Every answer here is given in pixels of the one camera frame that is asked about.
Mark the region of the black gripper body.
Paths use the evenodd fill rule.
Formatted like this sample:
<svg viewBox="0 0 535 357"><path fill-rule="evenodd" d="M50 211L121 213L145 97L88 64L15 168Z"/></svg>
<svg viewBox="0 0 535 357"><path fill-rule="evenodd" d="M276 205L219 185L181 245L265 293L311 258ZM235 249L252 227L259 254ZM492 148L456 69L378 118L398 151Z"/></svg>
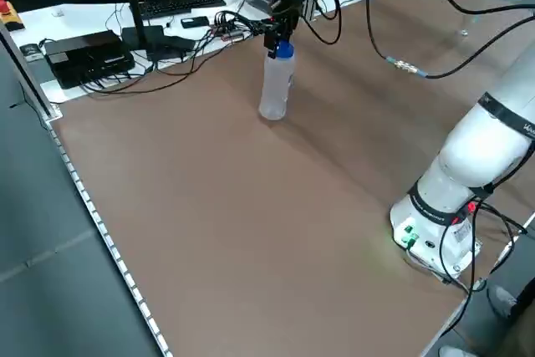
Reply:
<svg viewBox="0 0 535 357"><path fill-rule="evenodd" d="M270 22L273 26L295 26L299 19L301 2L299 0L272 0L269 4Z"/></svg>

